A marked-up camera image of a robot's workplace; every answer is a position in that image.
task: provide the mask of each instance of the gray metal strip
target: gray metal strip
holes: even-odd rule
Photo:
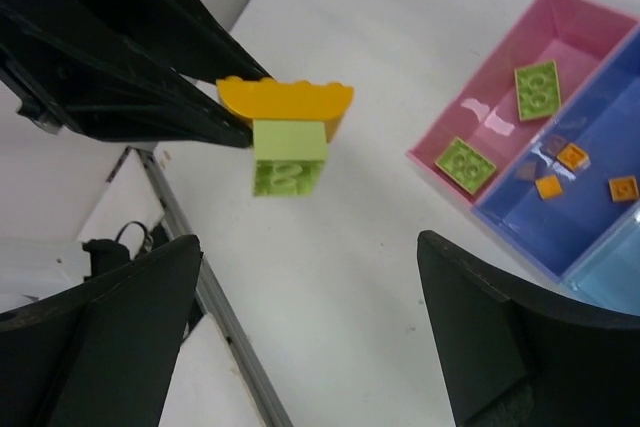
[[[163,225],[169,237],[173,239],[194,233],[153,154],[143,151],[138,153],[147,170],[149,180],[164,206]],[[268,427],[293,427],[206,257],[202,259],[196,299],[202,310],[213,314],[218,322],[265,424]]]

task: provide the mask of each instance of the yellow lego brick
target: yellow lego brick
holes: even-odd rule
[[[589,160],[589,155],[576,144],[568,144],[558,154],[557,159],[567,169],[575,172]]]
[[[332,82],[282,84],[273,79],[244,81],[228,77],[216,82],[224,106],[234,115],[253,120],[305,120],[325,123],[330,141],[353,100],[354,89]]]
[[[536,180],[536,187],[543,200],[563,194],[562,185],[560,185],[560,181],[555,175],[549,175],[548,177]]]
[[[614,202],[627,202],[629,200],[640,199],[638,183],[633,175],[609,179],[609,190],[611,190],[611,198]]]

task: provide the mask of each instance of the black plastic part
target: black plastic part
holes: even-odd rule
[[[555,294],[434,232],[418,240],[457,425],[640,425],[640,318]]]
[[[102,141],[250,146],[180,74],[268,76],[199,0],[0,0],[0,80],[21,115]]]
[[[181,237],[0,314],[0,425],[158,425],[201,258]]]

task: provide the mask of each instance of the table surface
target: table surface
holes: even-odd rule
[[[640,13],[640,0],[598,1]],[[251,151],[158,147],[296,427],[453,425],[416,265],[421,230],[536,276],[404,156],[530,2],[252,0],[232,33],[274,77],[356,88],[317,190],[253,198]]]

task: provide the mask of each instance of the pink tray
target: pink tray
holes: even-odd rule
[[[563,106],[630,35],[638,20],[588,0],[535,0],[408,156],[469,205],[514,161],[549,119],[520,122],[514,69],[555,60]],[[435,165],[460,137],[497,166],[470,195]]]

